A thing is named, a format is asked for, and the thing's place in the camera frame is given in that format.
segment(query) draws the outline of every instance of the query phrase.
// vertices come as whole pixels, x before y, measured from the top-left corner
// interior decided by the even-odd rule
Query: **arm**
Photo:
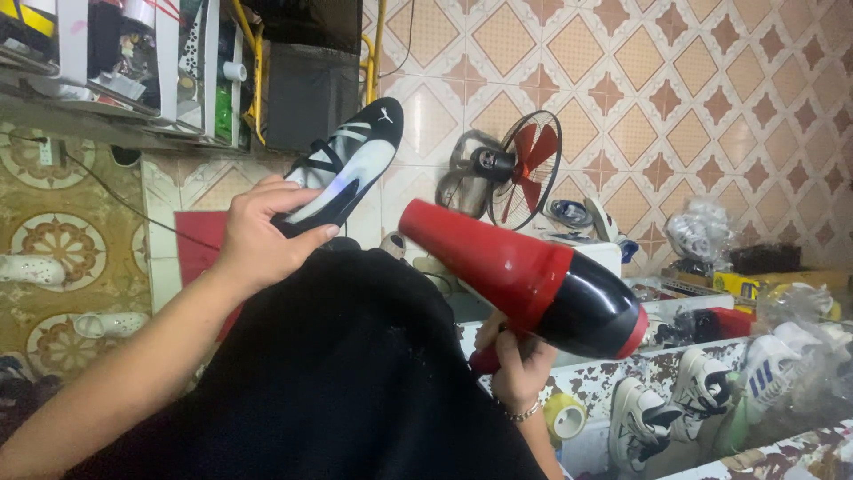
[[[474,346],[480,350],[496,342],[501,369],[491,379],[492,394],[508,413],[521,414],[539,400],[539,392],[545,387],[557,350],[547,343],[538,342],[530,356],[522,360],[515,335],[509,330],[501,331],[506,320],[503,313],[493,312],[477,332]],[[563,480],[563,471],[551,447],[543,409],[540,407],[516,426],[545,476],[549,480]]]
[[[337,234],[325,225],[286,239],[270,224],[319,194],[296,186],[272,176],[235,197],[214,266],[35,412],[0,448],[0,479],[59,477],[174,399],[228,314]]]

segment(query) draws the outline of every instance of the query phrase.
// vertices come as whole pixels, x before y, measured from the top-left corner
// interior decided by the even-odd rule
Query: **fingernail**
[[[331,240],[335,238],[340,233],[340,227],[337,225],[330,225],[329,228],[326,229],[326,236]]]

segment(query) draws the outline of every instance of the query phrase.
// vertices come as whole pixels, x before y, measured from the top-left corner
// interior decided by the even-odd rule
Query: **electric fan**
[[[479,146],[470,161],[463,161],[469,140]],[[482,132],[467,132],[450,157],[451,171],[438,182],[436,204],[475,218],[488,212],[495,225],[518,230],[542,211],[562,144],[560,122],[545,110],[525,115],[500,143]]]

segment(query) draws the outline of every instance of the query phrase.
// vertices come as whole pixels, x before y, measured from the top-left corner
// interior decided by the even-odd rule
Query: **red fan blade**
[[[527,163],[527,157],[530,156],[533,148],[533,137],[536,136],[536,126],[530,124],[515,134],[515,154],[519,157],[519,161]]]
[[[513,184],[513,189],[509,191],[509,202],[507,202],[507,207],[503,209],[501,223],[507,223],[507,217],[509,216],[509,207],[513,205],[513,195],[515,195],[515,184]]]
[[[531,213],[536,212],[536,207],[539,205],[539,193],[542,192],[542,184],[538,184],[527,177],[521,177],[519,185],[521,185],[521,189],[525,193],[527,207]]]
[[[533,151],[525,160],[528,171],[533,171],[536,167],[542,165],[551,155],[557,153],[557,132],[551,125],[546,125],[542,128],[542,133],[539,134],[539,139],[536,145],[533,145]]]

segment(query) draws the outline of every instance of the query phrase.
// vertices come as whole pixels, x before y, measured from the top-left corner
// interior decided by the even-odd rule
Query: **hair dryer handle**
[[[492,343],[486,348],[471,354],[468,359],[468,364],[474,373],[483,375],[494,375],[501,369],[501,361],[497,358],[497,350],[495,344]]]

